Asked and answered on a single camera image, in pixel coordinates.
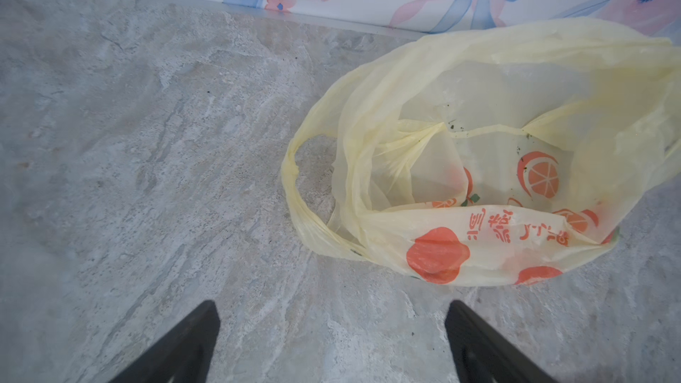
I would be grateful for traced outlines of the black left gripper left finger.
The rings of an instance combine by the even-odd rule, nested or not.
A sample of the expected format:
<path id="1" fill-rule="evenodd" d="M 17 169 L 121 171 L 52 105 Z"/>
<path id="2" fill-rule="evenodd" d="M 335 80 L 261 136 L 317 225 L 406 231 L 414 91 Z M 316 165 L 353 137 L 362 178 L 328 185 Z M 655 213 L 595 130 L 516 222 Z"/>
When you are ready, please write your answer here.
<path id="1" fill-rule="evenodd" d="M 216 303 L 202 302 L 113 382 L 205 382 L 220 331 Z"/>

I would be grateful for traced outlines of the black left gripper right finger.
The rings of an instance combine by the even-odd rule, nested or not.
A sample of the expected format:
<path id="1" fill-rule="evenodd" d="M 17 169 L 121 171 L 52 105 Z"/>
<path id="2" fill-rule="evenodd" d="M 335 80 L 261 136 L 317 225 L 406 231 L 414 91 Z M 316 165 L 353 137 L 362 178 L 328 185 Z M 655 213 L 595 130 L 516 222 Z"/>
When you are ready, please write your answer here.
<path id="1" fill-rule="evenodd" d="M 461 382 L 554 381 L 462 301 L 450 304 L 444 326 Z"/>

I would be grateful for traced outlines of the pale yellow plastic bag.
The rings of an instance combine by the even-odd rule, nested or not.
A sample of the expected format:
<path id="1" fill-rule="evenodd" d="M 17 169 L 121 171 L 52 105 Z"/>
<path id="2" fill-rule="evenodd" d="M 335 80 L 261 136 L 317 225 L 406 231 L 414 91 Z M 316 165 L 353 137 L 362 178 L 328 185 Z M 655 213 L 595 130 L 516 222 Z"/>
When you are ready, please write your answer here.
<path id="1" fill-rule="evenodd" d="M 577 18 L 426 35 L 347 73 L 281 180 L 314 252 L 494 287 L 603 255 L 679 171 L 679 47 Z"/>

